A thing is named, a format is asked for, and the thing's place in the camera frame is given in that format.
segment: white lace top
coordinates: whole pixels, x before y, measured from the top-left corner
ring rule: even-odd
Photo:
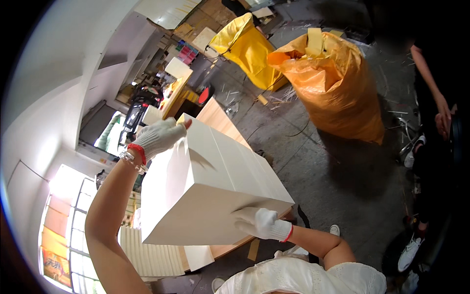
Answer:
[[[368,265],[345,262],[325,271],[293,255],[276,252],[274,259],[255,264],[228,279],[216,294],[383,294],[385,276]]]

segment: poster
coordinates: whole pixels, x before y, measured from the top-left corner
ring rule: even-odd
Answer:
[[[41,247],[44,276],[71,287],[69,261]]]

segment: yellow woven sack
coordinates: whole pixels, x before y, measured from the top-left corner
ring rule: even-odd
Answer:
[[[260,89],[275,91],[287,83],[282,73],[267,65],[266,57],[274,48],[255,28],[251,13],[229,22],[212,38],[209,46],[238,64]]]
[[[267,63],[289,79],[318,129],[382,144],[384,125],[366,60],[356,45],[328,32],[320,36],[318,56],[305,56],[305,34],[268,54]]]

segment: white work glove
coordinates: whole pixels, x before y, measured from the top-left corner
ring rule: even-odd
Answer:
[[[145,161],[173,147],[180,138],[186,136],[186,126],[176,124],[174,118],[159,120],[151,126],[143,127],[132,144],[144,149]]]
[[[260,239],[287,241],[292,233],[292,224],[277,219],[277,212],[266,208],[245,207],[231,215],[239,220],[235,227]]]

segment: wooden table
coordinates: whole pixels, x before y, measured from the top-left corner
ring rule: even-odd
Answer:
[[[220,105],[215,101],[214,98],[209,99],[207,104],[201,110],[201,112],[196,117],[199,121],[203,122],[204,124],[218,130],[221,133],[226,134],[227,136],[231,137],[235,141],[241,143],[242,145],[246,146],[250,150],[251,147],[248,145],[246,140],[240,134],[238,129],[232,123],[232,121],[228,118],[225,114],[224,110],[220,107]],[[284,211],[280,214],[280,217],[285,216],[288,214],[292,208]],[[252,241],[255,237],[247,236],[240,241],[232,244],[232,245],[211,245],[211,252],[214,259],[224,256],[225,254],[237,249],[238,247]],[[186,258],[186,253],[184,251],[184,246],[179,246],[181,261],[183,263],[184,271],[189,270],[188,260]]]

